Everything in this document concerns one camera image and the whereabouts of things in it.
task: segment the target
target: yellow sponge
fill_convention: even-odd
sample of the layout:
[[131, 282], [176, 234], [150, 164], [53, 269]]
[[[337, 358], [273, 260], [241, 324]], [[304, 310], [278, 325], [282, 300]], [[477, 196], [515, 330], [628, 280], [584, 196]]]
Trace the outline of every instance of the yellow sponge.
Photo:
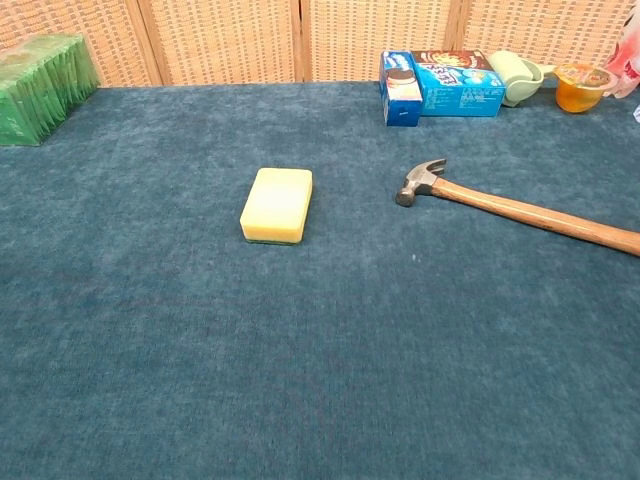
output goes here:
[[311, 171], [261, 168], [240, 216], [246, 240], [299, 243], [311, 200]]

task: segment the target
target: jelly cup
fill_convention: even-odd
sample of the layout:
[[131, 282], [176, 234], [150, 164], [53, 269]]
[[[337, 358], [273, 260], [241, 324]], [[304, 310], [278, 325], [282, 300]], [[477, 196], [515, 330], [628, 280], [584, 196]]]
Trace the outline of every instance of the jelly cup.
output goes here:
[[569, 113], [586, 112], [595, 107], [604, 92], [618, 83], [613, 73], [590, 65], [560, 65], [553, 73], [558, 77], [556, 103]]

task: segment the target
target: hammer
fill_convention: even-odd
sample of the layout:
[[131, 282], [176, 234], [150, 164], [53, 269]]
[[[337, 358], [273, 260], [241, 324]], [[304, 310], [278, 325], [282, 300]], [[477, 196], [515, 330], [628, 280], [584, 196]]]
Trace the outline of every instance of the hammer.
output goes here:
[[403, 188], [396, 194], [396, 203], [410, 207], [416, 195], [435, 195], [544, 230], [640, 256], [640, 233], [456, 185], [438, 176], [444, 172], [446, 162], [441, 158], [421, 163], [411, 170]]

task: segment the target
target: wicker screen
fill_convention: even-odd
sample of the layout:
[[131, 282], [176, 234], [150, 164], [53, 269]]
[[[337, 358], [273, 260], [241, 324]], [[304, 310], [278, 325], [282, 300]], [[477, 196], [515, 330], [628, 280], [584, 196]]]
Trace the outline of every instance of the wicker screen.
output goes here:
[[166, 84], [296, 79], [294, 39], [296, 35], [299, 38], [300, 25], [297, 0], [140, 3]]
[[470, 0], [464, 45], [535, 62], [602, 65], [633, 0]]
[[122, 0], [2, 1], [0, 48], [37, 33], [83, 33], [103, 86], [153, 83]]
[[449, 0], [303, 0], [306, 76], [315, 81], [373, 80], [384, 49], [442, 48], [449, 4]]

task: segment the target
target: blue box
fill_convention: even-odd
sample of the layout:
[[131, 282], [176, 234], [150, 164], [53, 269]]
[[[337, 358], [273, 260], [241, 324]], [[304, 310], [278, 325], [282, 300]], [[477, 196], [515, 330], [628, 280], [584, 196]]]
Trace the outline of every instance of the blue box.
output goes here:
[[494, 117], [506, 87], [477, 50], [412, 51], [423, 116]]
[[402, 127], [418, 125], [422, 110], [422, 95], [410, 52], [382, 52], [380, 95], [386, 125]]

